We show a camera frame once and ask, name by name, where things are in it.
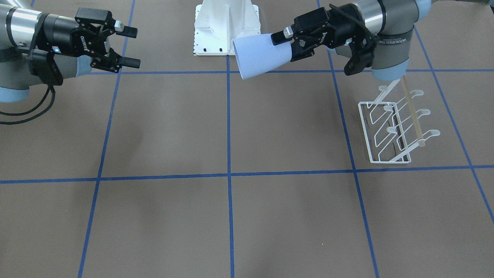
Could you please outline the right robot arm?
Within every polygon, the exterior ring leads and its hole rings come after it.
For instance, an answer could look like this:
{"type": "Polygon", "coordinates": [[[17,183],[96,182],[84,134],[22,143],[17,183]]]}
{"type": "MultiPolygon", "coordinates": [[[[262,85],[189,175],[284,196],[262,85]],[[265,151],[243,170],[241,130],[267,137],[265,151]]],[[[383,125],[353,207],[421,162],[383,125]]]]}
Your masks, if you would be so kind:
{"type": "Polygon", "coordinates": [[[22,0],[2,0],[0,21],[1,102],[20,102],[28,97],[31,86],[47,86],[32,109],[2,112],[9,117],[26,115],[26,119],[2,121],[2,125],[26,123],[48,112],[56,97],[55,86],[65,79],[90,74],[92,69],[118,73],[122,67],[141,64],[111,48],[111,35],[135,38],[138,30],[114,19],[109,10],[80,7],[72,18],[29,9],[22,0]]]}

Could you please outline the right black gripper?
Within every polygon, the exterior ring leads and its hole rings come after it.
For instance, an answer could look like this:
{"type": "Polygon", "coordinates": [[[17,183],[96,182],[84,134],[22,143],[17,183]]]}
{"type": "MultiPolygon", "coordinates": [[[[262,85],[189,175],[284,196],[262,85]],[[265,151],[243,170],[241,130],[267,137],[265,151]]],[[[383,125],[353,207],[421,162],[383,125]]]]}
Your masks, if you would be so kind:
{"type": "Polygon", "coordinates": [[[122,67],[139,69],[141,60],[116,53],[109,37],[137,34],[137,28],[114,19],[109,10],[80,7],[74,18],[47,14],[37,34],[37,49],[73,58],[86,55],[91,68],[118,73],[122,67]]]}

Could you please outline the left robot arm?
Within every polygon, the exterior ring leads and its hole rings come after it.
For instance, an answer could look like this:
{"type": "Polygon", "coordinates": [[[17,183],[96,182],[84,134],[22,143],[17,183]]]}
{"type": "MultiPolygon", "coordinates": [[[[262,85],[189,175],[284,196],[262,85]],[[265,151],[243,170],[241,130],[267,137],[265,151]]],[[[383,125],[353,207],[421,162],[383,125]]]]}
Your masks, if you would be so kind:
{"type": "Polygon", "coordinates": [[[268,42],[288,43],[292,62],[326,46],[348,58],[347,76],[370,68],[376,79],[394,81],[406,74],[415,23],[427,16],[433,4],[433,0],[357,0],[320,7],[295,17],[268,42]]]}

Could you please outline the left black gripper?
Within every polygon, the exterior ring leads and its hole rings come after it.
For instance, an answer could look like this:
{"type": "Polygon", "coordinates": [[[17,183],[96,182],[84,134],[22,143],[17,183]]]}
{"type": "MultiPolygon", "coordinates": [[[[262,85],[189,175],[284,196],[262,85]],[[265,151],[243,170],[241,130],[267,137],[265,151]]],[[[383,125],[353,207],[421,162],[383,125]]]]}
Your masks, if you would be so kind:
{"type": "Polygon", "coordinates": [[[291,42],[295,62],[314,55],[318,46],[335,49],[350,42],[350,56],[357,55],[373,62],[377,38],[365,25],[365,19],[356,5],[343,5],[330,9],[321,7],[294,18],[294,23],[284,30],[271,34],[274,46],[291,42]]]}

